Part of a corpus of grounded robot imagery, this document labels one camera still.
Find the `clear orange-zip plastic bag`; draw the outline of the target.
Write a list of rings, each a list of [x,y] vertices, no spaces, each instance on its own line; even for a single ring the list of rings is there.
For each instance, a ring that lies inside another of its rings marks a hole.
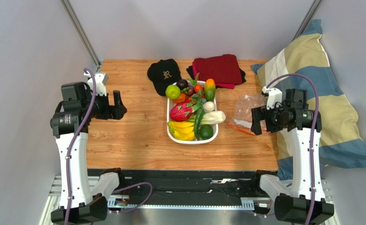
[[[251,131],[251,109],[264,106],[266,102],[266,98],[259,93],[253,95],[242,94],[236,101],[235,114],[228,126],[242,133],[255,136],[255,133]]]

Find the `white radish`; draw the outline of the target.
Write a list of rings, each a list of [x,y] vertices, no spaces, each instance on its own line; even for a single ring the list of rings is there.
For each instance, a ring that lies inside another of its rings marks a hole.
[[[202,108],[204,109],[205,113],[213,112],[216,109],[215,103],[212,101],[207,101],[202,105]]]

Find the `orange green mango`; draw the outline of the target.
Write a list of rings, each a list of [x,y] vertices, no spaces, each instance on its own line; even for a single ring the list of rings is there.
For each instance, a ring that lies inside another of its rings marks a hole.
[[[213,101],[216,93],[216,84],[214,79],[209,78],[204,85],[205,99],[207,101]]]

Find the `green apple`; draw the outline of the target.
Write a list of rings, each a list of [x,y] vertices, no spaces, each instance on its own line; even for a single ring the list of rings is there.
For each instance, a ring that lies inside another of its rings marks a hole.
[[[175,99],[178,99],[181,95],[181,90],[179,87],[177,87],[176,85],[169,85],[167,88],[166,88],[166,91],[165,91],[165,95],[172,99],[172,100],[175,100]]]

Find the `pink dragon fruit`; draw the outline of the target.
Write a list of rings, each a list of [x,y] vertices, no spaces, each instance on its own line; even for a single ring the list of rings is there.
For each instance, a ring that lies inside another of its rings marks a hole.
[[[202,103],[180,102],[169,111],[169,117],[178,122],[186,121],[201,107]]]

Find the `orange tangerine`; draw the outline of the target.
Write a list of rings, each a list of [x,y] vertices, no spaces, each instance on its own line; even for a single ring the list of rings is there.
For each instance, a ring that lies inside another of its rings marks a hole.
[[[173,99],[173,102],[175,104],[184,102],[186,100],[186,98],[187,98],[186,94],[182,92],[182,93],[180,93],[180,96],[177,99]]]

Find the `white plastic basket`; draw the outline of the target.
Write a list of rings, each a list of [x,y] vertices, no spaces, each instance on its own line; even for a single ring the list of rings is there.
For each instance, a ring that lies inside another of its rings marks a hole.
[[[179,144],[205,144],[213,141],[219,132],[219,124],[224,122],[226,115],[222,111],[218,111],[217,107],[211,112],[206,112],[201,120],[200,126],[209,125],[212,129],[206,131],[212,131],[212,135],[208,139],[196,138],[195,136],[195,122],[197,113],[191,114],[191,117],[185,121],[176,121],[170,117],[172,108],[175,107],[175,103],[172,99],[167,99],[167,134],[172,141]]]

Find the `white green bok choy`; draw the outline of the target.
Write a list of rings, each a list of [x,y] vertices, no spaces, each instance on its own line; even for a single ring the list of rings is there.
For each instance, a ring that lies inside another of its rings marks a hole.
[[[212,111],[204,113],[200,120],[200,125],[215,125],[223,123],[226,115],[223,111]]]

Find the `dark red folded cloth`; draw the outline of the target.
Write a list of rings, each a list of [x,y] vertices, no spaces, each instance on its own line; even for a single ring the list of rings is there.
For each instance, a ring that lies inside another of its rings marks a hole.
[[[219,87],[233,89],[236,85],[243,83],[237,57],[232,54],[196,58],[192,68],[195,74],[199,74],[200,81],[212,78]]]

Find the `green avocado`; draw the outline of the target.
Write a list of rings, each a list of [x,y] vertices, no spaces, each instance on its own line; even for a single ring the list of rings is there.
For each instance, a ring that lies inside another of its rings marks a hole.
[[[214,131],[212,126],[210,125],[202,125],[199,129],[199,137],[202,140],[208,140],[214,135]]]

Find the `black baseball cap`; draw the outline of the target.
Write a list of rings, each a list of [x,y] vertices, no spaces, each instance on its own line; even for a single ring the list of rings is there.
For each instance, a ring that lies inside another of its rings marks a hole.
[[[182,79],[179,66],[174,59],[153,63],[147,70],[147,77],[160,96],[166,96],[167,87]]]

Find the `green cucumber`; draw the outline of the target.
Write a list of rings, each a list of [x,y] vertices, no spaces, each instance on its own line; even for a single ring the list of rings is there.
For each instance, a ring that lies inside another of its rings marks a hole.
[[[200,128],[201,120],[202,120],[204,114],[205,114],[205,110],[203,108],[199,108],[197,110],[196,118],[194,121],[194,134],[195,134],[195,138],[197,141],[200,139],[199,128]]]

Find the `yellow bananas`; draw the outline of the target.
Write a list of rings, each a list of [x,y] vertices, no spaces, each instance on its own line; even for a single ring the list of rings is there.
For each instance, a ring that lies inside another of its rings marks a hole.
[[[193,122],[176,122],[167,123],[172,136],[179,141],[194,141],[194,123]]]

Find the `dark purple mangosteen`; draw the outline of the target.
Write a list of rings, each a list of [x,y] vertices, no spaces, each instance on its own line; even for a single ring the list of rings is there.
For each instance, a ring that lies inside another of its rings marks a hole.
[[[186,79],[181,79],[176,83],[176,86],[180,89],[180,90],[184,90],[186,88],[188,88],[189,83]]]

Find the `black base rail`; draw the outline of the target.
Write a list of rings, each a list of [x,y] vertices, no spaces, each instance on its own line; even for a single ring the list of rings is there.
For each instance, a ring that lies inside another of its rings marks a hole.
[[[266,198],[256,171],[121,170],[129,204],[238,206],[241,198]]]

